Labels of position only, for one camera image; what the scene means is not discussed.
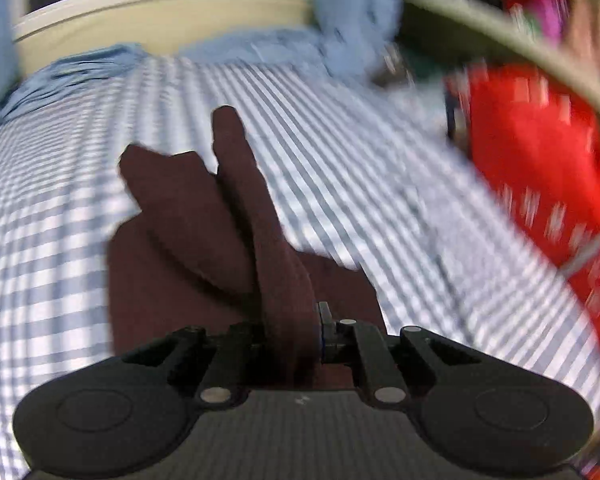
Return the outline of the maroon printed t-shirt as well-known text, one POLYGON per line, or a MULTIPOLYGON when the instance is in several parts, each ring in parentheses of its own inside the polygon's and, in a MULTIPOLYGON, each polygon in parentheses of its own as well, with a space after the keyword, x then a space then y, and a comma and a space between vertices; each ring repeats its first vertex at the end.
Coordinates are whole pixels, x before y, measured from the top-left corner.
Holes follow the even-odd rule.
POLYGON ((361 270, 294 249, 233 107, 211 117, 210 171, 194 152, 163 155, 132 144, 119 160, 138 206, 108 245, 114 351, 125 353, 189 325, 219 335, 261 324, 268 374, 279 387, 347 389, 350 370, 322 364, 317 304, 335 318, 384 322, 361 270))

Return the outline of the blue white checkered bedsheet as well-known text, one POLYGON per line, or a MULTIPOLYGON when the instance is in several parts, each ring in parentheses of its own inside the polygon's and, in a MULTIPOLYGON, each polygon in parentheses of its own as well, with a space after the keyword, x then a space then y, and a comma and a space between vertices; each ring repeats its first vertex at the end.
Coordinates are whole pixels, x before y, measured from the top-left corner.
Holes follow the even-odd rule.
POLYGON ((108 358, 106 255, 137 213, 119 170, 140 145, 198 162, 250 245, 362 270, 390 333, 418 325, 573 388, 600 413, 600 344, 577 298, 426 120, 289 68, 145 58, 0 122, 0 479, 36 386, 108 358))

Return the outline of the red bag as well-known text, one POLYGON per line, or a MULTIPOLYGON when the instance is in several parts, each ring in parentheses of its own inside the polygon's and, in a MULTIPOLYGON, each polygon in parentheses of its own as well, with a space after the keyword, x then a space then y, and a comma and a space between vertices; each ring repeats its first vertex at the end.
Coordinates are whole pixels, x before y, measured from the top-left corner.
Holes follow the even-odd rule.
POLYGON ((565 275, 600 341, 600 126, 531 65, 474 66, 445 81, 449 136, 507 213, 565 275))

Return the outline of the right blue star curtain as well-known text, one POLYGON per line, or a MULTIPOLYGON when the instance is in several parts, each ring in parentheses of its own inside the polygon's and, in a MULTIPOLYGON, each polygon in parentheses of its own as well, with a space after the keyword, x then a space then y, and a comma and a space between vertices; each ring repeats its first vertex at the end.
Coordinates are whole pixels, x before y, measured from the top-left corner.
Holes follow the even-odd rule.
POLYGON ((190 44, 195 63, 283 65, 303 73, 369 80, 392 64, 403 0, 312 0, 308 26, 250 28, 190 44))

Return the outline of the white framed window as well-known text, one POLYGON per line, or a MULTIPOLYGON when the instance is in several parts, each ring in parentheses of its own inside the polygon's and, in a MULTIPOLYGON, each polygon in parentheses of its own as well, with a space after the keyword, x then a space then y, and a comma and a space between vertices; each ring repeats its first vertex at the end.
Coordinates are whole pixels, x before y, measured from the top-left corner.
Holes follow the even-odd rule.
POLYGON ((119 42, 173 54, 193 42, 238 29, 309 23, 311 0, 60 0, 31 10, 10 0, 22 70, 119 42))

